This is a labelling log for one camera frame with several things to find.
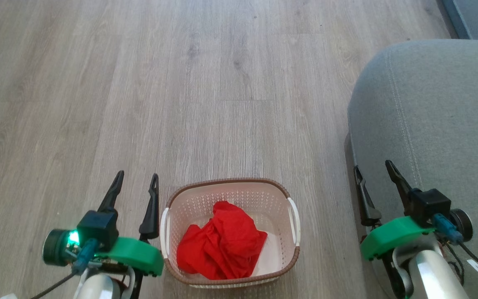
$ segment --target sofa cushion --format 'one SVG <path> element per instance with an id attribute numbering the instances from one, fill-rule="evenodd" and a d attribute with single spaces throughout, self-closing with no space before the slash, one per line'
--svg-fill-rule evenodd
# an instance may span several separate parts
<path id="1" fill-rule="evenodd" d="M 436 188 L 470 216 L 478 256 L 478 41 L 428 40 L 391 46 L 367 65 L 349 105 L 354 162 L 383 222 L 403 216 L 385 160 L 408 183 Z M 478 298 L 478 272 L 459 246 L 465 289 Z"/>

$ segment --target basket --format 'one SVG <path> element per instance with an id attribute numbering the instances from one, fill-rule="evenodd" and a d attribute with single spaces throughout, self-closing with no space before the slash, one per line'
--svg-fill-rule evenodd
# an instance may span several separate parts
<path id="1" fill-rule="evenodd" d="M 191 224 L 204 226 L 216 202 L 242 208 L 258 230 L 268 234 L 252 276 L 209 280 L 178 268 L 176 248 Z M 268 179 L 225 179 L 188 185 L 167 202 L 161 216 L 161 253 L 167 270 L 180 282 L 196 288 L 236 288 L 276 280 L 289 271 L 300 253 L 300 217 L 285 188 Z"/>

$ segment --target blue cable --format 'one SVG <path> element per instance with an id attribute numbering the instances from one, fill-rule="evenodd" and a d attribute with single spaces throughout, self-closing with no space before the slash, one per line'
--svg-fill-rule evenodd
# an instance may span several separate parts
<path id="1" fill-rule="evenodd" d="M 453 244 L 462 243 L 464 237 L 462 234 L 457 230 L 457 227 L 449 221 L 444 215 L 437 213 L 433 215 L 432 218 L 433 226 L 437 229 L 439 233 L 443 233 L 446 235 L 447 240 L 449 240 Z"/>
<path id="2" fill-rule="evenodd" d="M 78 255 L 76 256 L 76 261 L 73 263 L 71 267 L 71 271 L 76 273 L 77 275 L 81 275 L 84 273 L 84 270 L 88 267 L 88 263 L 93 259 L 95 256 L 95 251 L 99 248 L 99 240 L 97 239 L 89 239 L 84 244 L 84 247 Z"/>

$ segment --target laminate flooring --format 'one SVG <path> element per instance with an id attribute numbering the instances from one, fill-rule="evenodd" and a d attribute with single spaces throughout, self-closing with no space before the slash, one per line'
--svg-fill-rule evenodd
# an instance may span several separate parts
<path id="1" fill-rule="evenodd" d="M 47 233 L 121 169 L 121 235 L 138 236 L 154 172 L 161 204 L 192 182 L 271 178 L 302 220 L 276 282 L 205 291 L 164 270 L 141 299 L 383 297 L 359 251 L 346 108 L 377 51 L 431 38 L 449 38 L 434 0 L 0 0 L 0 297 L 68 274 L 42 262 Z"/>

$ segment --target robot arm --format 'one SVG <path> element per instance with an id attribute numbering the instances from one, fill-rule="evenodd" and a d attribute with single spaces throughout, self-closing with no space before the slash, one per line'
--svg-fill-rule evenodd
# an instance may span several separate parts
<path id="1" fill-rule="evenodd" d="M 44 242 L 43 259 L 47 265 L 72 266 L 80 275 L 74 299 L 138 299 L 143 276 L 160 276 L 161 252 L 149 244 L 157 238 L 159 189 L 158 175 L 150 184 L 150 201 L 139 227 L 139 239 L 119 237 L 114 205 L 123 184 L 124 172 L 118 172 L 97 211 L 88 211 L 76 230 L 53 229 Z M 108 274 L 129 277 L 125 286 Z"/>
<path id="2" fill-rule="evenodd" d="M 423 192 L 410 187 L 392 161 L 385 166 L 400 194 L 405 217 L 381 223 L 381 213 L 356 166 L 361 224 L 371 228 L 361 241 L 364 258 L 383 262 L 397 298 L 468 298 L 433 233 L 453 243 L 468 241 L 473 235 L 469 217 L 462 210 L 451 210 L 451 200 L 438 190 Z"/>

